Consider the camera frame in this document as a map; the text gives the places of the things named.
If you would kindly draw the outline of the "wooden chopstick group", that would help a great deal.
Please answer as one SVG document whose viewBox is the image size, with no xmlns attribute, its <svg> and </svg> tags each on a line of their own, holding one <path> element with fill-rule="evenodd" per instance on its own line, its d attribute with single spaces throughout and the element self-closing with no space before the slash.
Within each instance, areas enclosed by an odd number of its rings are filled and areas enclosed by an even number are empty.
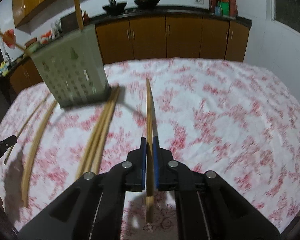
<svg viewBox="0 0 300 240">
<path fill-rule="evenodd" d="M 87 146 L 85 148 L 85 152 L 84 152 L 83 157 L 81 158 L 80 164 L 78 166 L 75 179 L 78 179 L 82 175 L 82 172 L 83 172 L 83 170 L 85 168 L 85 162 L 87 161 L 87 157 L 88 157 L 88 155 L 90 153 L 90 149 L 91 149 L 91 146 L 93 144 L 93 140 L 95 139 L 95 135 L 96 135 L 97 129 L 101 125 L 101 121 L 103 121 L 105 119 L 107 107 L 110 106 L 112 97 L 114 96 L 114 92 L 115 92 L 115 89 L 112 88 L 110 96 L 108 98 L 108 101 L 106 102 L 106 104 L 105 104 L 105 106 L 103 108 L 103 111 L 102 111 L 101 115 L 99 116 L 99 119 L 96 122 L 96 125 L 94 126 L 93 131 L 92 131 L 92 133 L 91 133 L 91 135 L 89 137 Z"/>
<path fill-rule="evenodd" d="M 91 148 L 92 150 L 92 161 L 91 161 L 91 167 L 90 171 L 94 172 L 95 174 L 99 173 L 100 165 L 101 165 L 101 159 L 102 159 L 102 153 L 104 150 L 104 146 L 106 143 L 106 138 L 109 130 L 109 126 L 114 114 L 114 109 L 116 106 L 117 98 L 119 96 L 120 87 L 116 86 L 114 92 L 114 96 L 112 97 L 110 106 L 107 107 L 106 116 L 103 121 L 101 121 L 101 125 L 97 129 L 96 132 L 96 138 L 93 142 L 93 146 Z"/>
<path fill-rule="evenodd" d="M 95 174 L 98 174 L 104 145 L 106 143 L 109 126 L 113 118 L 119 92 L 119 86 L 116 86 L 111 90 L 110 98 L 107 101 L 102 114 L 94 127 L 93 133 L 89 138 L 82 163 L 78 168 L 78 176 L 85 172 L 94 172 Z"/>
</svg>

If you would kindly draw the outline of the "yellow detergent bottle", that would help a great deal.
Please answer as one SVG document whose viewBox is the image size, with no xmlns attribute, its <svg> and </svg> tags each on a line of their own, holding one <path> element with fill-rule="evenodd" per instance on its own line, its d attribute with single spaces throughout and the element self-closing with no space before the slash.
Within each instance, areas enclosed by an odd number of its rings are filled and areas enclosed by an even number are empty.
<svg viewBox="0 0 300 240">
<path fill-rule="evenodd" d="M 1 71 L 1 74 L 2 76 L 6 76 L 9 72 L 9 67 L 10 63 L 9 62 L 6 62 L 6 61 L 2 61 L 2 63 L 0 64 L 0 71 Z"/>
</svg>

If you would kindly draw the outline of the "green basin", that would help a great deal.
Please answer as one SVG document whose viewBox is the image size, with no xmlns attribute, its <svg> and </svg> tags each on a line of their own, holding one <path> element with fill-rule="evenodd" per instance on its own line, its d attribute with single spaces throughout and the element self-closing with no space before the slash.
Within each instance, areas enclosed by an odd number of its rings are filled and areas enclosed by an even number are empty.
<svg viewBox="0 0 300 240">
<path fill-rule="evenodd" d="M 29 46 L 26 48 L 26 52 L 32 54 L 32 53 L 34 53 L 37 49 L 39 49 L 40 46 L 41 46 L 40 42 L 38 42 L 38 41 L 37 41 L 37 42 L 34 42 L 34 43 L 32 43 L 31 45 L 29 45 Z"/>
</svg>

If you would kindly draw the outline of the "green perforated utensil holder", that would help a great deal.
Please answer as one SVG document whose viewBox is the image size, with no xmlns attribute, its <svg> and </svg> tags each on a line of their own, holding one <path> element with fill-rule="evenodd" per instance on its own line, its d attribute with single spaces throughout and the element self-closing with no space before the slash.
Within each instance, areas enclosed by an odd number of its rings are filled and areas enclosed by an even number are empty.
<svg viewBox="0 0 300 240">
<path fill-rule="evenodd" d="M 93 25 L 42 46 L 31 59 L 61 108 L 105 102 L 110 96 Z"/>
</svg>

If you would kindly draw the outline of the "orange plastic bag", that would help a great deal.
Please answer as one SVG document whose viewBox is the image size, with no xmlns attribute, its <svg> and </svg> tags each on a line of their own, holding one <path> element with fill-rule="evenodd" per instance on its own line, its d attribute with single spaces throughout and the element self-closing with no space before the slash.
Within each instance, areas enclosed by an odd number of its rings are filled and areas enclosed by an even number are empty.
<svg viewBox="0 0 300 240">
<path fill-rule="evenodd" d="M 50 30 L 40 37 L 40 42 L 41 44 L 47 44 L 48 42 L 51 41 L 51 39 L 52 39 L 52 31 Z"/>
</svg>

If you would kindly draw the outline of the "black countertop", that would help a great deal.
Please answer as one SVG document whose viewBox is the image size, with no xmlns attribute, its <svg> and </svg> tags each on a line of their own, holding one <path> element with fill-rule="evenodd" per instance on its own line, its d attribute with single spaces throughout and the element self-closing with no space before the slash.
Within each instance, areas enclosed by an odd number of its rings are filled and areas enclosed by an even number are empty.
<svg viewBox="0 0 300 240">
<path fill-rule="evenodd" d="M 242 62 L 252 21 L 176 5 L 127 9 L 89 20 L 104 64 L 128 60 L 203 58 Z"/>
</svg>

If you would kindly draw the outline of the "wooden lower cabinets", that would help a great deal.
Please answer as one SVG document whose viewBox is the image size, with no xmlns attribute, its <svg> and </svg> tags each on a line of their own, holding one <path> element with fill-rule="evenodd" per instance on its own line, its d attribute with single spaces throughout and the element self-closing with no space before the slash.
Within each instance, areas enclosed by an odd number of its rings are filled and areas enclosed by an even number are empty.
<svg viewBox="0 0 300 240">
<path fill-rule="evenodd" d="M 90 24 L 35 52 L 12 83 L 16 92 L 45 82 L 59 101 L 106 95 L 104 66 L 173 57 L 244 60 L 251 26 L 242 19 L 160 15 Z"/>
</svg>

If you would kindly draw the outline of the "black wok left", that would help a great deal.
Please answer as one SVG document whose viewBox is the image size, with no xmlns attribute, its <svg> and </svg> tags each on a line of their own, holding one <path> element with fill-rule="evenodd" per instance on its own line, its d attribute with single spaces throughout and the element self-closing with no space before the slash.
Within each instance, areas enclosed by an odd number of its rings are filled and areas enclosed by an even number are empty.
<svg viewBox="0 0 300 240">
<path fill-rule="evenodd" d="M 103 10 L 109 15 L 119 15 L 124 13 L 127 2 L 117 2 L 116 0 L 109 0 L 109 4 L 104 5 Z"/>
</svg>

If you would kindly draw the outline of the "green bottle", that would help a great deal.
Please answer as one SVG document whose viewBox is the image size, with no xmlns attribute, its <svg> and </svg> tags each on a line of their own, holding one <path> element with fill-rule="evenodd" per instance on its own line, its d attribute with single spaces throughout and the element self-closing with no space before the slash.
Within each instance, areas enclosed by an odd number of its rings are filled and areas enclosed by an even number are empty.
<svg viewBox="0 0 300 240">
<path fill-rule="evenodd" d="M 219 7 L 221 9 L 222 16 L 229 18 L 230 3 L 229 2 L 220 1 Z"/>
</svg>

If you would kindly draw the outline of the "black wok with lid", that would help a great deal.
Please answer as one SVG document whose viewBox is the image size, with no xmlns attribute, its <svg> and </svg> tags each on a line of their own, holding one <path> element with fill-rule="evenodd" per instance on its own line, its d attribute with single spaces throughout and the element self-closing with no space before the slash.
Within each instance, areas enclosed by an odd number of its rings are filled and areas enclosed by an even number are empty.
<svg viewBox="0 0 300 240">
<path fill-rule="evenodd" d="M 134 0 L 138 7 L 155 7 L 160 0 Z"/>
</svg>

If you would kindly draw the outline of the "red plastic bag on wall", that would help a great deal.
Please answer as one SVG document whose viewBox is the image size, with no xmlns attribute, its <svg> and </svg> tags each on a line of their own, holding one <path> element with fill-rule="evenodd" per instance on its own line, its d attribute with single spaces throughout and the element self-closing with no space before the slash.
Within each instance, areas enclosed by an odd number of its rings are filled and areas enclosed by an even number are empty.
<svg viewBox="0 0 300 240">
<path fill-rule="evenodd" d="M 4 42 L 8 48 L 14 49 L 15 48 L 15 34 L 13 29 L 8 29 L 4 32 Z"/>
</svg>

